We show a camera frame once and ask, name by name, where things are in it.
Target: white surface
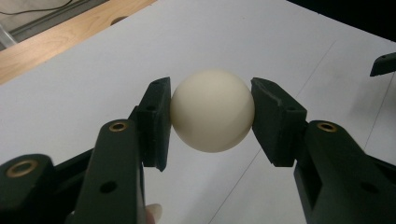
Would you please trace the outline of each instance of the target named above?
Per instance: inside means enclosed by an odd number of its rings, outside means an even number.
[[[150,81],[169,76],[175,88],[213,67],[249,86],[275,81],[309,119],[338,122],[395,162],[394,75],[368,77],[394,51],[286,1],[161,0],[0,87],[0,162],[35,152],[67,160],[93,147],[103,124],[126,118]],[[251,132],[217,154],[172,133],[166,170],[146,169],[147,203],[163,205],[164,224],[304,223],[292,169],[272,168],[261,152],[253,160],[259,150]]]
[[[221,152],[247,136],[254,119],[254,101],[238,76],[210,69],[177,86],[170,113],[172,126],[183,142],[203,152]]]

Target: ping pong ball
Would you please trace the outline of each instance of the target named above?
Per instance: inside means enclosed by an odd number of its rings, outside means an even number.
[[[190,147],[221,152],[240,143],[251,128],[254,102],[245,82],[223,70],[187,77],[171,100],[177,135]]]

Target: screw hole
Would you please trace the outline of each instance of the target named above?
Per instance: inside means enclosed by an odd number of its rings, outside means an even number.
[[[128,125],[124,122],[117,122],[117,123],[113,123],[110,126],[110,131],[115,133],[115,132],[122,132],[124,131],[126,128],[128,127]]]
[[[369,193],[378,193],[379,192],[378,188],[375,185],[370,184],[368,182],[361,182],[361,188],[366,190]]]
[[[337,132],[337,127],[335,127],[333,124],[330,123],[319,123],[318,128],[328,133]]]
[[[108,181],[100,187],[100,191],[104,194],[113,192],[117,188],[117,183],[114,181]]]
[[[38,162],[34,160],[20,161],[8,168],[7,176],[14,178],[27,175],[31,173],[37,165]]]

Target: wooden board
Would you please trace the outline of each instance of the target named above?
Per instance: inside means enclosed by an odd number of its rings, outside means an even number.
[[[155,0],[110,0],[75,18],[0,51],[0,84],[106,29],[116,18],[130,16]]]

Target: gray object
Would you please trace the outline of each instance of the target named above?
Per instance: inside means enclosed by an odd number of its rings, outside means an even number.
[[[38,35],[39,33],[48,30],[49,28],[58,25],[64,21],[67,21],[93,7],[97,7],[108,0],[81,0],[58,9],[44,17],[41,17],[35,21],[24,24],[17,29],[10,31],[8,34],[9,38],[13,39],[15,43],[22,42],[23,40]],[[3,29],[0,28],[0,50],[8,48],[6,46],[11,44],[10,40],[3,41]]]

